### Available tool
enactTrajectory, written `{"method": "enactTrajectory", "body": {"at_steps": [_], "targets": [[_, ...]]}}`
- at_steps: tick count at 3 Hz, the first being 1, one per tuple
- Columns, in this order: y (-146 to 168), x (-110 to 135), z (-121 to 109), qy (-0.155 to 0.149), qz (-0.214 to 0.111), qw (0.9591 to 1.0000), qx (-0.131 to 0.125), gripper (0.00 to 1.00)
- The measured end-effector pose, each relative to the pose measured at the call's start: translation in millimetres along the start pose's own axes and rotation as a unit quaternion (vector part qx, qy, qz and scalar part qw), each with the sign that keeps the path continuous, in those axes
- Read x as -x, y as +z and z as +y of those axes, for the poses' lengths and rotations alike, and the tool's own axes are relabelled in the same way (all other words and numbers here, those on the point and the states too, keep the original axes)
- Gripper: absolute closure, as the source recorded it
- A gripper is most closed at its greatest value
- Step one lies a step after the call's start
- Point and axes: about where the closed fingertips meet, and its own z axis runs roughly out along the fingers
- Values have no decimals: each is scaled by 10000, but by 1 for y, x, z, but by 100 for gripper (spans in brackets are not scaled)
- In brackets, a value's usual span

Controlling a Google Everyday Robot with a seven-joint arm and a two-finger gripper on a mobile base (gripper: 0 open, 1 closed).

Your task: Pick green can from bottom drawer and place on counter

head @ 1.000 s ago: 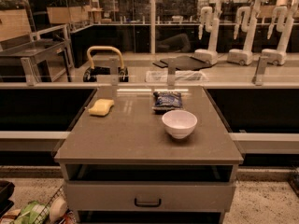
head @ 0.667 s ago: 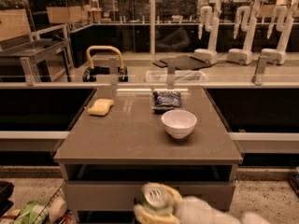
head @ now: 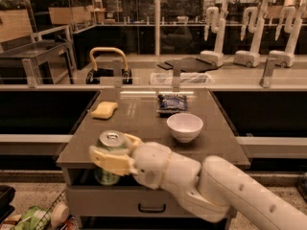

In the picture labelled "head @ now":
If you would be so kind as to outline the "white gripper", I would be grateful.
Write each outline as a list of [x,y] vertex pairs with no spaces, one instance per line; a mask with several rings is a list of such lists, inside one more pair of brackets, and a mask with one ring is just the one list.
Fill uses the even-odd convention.
[[99,168],[119,176],[133,174],[141,185],[158,189],[172,151],[156,142],[142,144],[142,140],[131,134],[124,134],[126,149],[107,150],[89,147],[91,161]]

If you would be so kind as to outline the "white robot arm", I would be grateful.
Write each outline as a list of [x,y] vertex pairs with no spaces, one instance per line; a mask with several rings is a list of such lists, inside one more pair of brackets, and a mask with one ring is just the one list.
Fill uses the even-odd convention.
[[126,135],[121,149],[89,147],[92,162],[107,172],[169,192],[186,211],[210,222],[236,209],[260,230],[306,230],[307,215],[216,155],[202,162],[156,142]]

